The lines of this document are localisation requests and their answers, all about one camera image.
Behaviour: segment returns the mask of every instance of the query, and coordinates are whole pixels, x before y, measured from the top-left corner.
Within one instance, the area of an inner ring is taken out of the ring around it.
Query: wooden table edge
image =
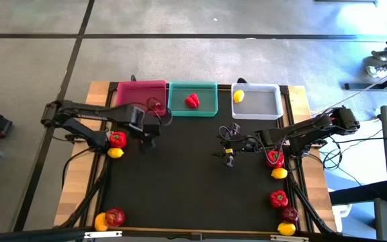
[[[85,103],[104,106],[107,99],[109,86],[110,82],[108,81],[91,82]],[[310,108],[308,106],[308,100],[304,86],[288,86],[288,89],[295,123],[311,118]],[[82,120],[82,123],[93,130],[99,130],[101,126],[101,122],[95,120]],[[288,125],[288,117],[286,115],[284,115],[284,124]],[[76,143],[73,148],[73,155],[85,148],[87,148],[87,144]],[[319,156],[318,149],[312,149],[310,152]],[[88,153],[82,157],[79,157],[78,159],[71,161],[71,164],[67,169],[65,185],[60,196],[58,209],[54,219],[54,225],[60,225],[66,221],[66,219],[68,219],[70,214],[74,212],[76,207],[78,207],[82,199],[85,197],[92,161],[93,153]],[[313,207],[316,208],[316,211],[326,222],[326,224],[335,231],[336,225],[334,221],[331,200],[327,192],[325,174],[323,172],[318,172],[322,171],[322,165],[310,157],[303,158],[302,162],[310,203],[313,205]],[[301,231],[306,231],[304,209],[298,199],[297,204],[298,210],[300,212]],[[91,225],[92,223],[92,216],[95,205],[96,196],[91,201],[89,207],[87,225]]]

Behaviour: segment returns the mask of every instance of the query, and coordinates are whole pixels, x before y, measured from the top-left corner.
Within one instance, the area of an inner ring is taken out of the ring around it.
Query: sneaker
[[[371,55],[379,61],[387,61],[387,50],[385,51],[371,51]]]
[[[383,78],[387,76],[387,64],[379,67],[368,66],[365,68],[368,75]]]

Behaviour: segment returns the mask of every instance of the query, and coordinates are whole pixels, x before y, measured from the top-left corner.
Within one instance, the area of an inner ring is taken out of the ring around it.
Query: yellow lemon
[[[279,224],[279,227],[277,230],[280,232],[280,234],[285,236],[291,236],[295,233],[295,225],[290,223],[281,223]]]
[[[238,90],[234,92],[234,102],[237,104],[243,100],[245,97],[245,92],[243,90]]]
[[[102,212],[98,214],[95,218],[95,230],[102,232],[102,231],[107,231],[108,225],[107,221],[105,221],[105,213]]]
[[[283,179],[288,176],[288,171],[286,171],[284,168],[275,168],[271,172],[271,176],[276,178],[276,179]]]
[[[124,154],[123,150],[121,148],[110,148],[107,151],[107,154],[111,158],[120,158]]]

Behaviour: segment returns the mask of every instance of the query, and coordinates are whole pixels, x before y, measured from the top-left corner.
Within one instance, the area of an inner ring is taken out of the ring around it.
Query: apple
[[[118,227],[125,222],[125,212],[120,208],[111,208],[105,213],[105,221],[109,226]]]

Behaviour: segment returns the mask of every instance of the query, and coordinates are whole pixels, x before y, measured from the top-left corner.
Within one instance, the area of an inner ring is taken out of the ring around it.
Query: pink bin
[[[118,98],[116,105],[130,103],[141,103],[150,105],[160,116],[164,116],[167,111],[167,82],[166,81],[125,81],[119,83]],[[148,108],[144,105],[136,104],[145,112]]]

